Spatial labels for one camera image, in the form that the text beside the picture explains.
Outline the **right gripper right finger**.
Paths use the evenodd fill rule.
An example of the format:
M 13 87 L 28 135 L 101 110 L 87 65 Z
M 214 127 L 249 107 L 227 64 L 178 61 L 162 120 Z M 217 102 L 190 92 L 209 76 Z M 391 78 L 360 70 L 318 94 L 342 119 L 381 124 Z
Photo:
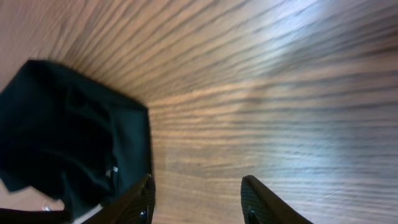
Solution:
M 312 224 L 253 175 L 241 182 L 245 224 Z

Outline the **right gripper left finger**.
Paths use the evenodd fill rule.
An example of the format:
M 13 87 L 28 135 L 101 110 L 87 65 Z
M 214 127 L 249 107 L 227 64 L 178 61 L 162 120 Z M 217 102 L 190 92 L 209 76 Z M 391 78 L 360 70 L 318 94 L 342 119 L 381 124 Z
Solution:
M 151 224 L 154 207 L 155 181 L 147 174 L 83 224 Z

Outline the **black t-shirt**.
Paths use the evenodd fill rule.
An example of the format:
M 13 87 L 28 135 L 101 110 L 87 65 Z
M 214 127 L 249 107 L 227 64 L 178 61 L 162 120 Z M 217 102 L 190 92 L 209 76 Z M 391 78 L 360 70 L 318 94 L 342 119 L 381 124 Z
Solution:
M 28 60 L 1 92 L 1 179 L 78 218 L 151 173 L 147 108 L 59 63 Z

